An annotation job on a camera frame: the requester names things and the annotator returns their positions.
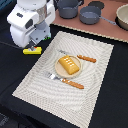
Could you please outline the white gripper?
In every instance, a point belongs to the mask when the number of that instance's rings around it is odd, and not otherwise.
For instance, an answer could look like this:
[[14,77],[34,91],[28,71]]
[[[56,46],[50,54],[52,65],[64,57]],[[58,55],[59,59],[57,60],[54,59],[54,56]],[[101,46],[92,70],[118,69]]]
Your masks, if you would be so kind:
[[53,3],[17,3],[7,17],[12,39],[16,45],[35,46],[51,36],[49,25],[55,20]]

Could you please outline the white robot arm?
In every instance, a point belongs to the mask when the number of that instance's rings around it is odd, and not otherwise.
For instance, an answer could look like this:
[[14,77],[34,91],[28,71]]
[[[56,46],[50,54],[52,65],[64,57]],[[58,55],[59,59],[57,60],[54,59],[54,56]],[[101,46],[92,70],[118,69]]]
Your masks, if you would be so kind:
[[17,0],[7,16],[14,43],[35,50],[35,46],[51,36],[50,24],[55,20],[53,0]]

